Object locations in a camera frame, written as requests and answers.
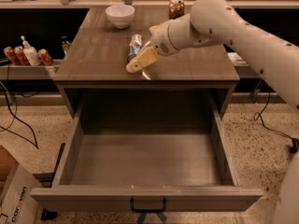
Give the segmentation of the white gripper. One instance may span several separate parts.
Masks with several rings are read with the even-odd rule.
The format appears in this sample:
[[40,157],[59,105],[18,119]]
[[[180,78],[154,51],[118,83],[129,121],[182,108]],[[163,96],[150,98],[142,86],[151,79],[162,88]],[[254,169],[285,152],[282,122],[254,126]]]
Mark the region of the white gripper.
[[175,28],[177,27],[178,25],[174,21],[151,26],[149,28],[150,40],[143,44],[142,49],[126,65],[126,70],[129,73],[142,70],[158,60],[158,53],[162,56],[178,53],[179,49],[174,44]]

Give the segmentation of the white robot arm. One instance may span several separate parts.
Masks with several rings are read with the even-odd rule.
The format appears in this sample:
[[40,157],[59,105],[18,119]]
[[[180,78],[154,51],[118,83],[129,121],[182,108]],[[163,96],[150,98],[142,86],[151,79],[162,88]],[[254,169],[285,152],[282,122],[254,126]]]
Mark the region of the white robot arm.
[[224,44],[293,109],[299,106],[299,47],[243,20],[226,0],[196,0],[189,14],[149,28],[148,43],[127,64],[137,72],[186,48]]

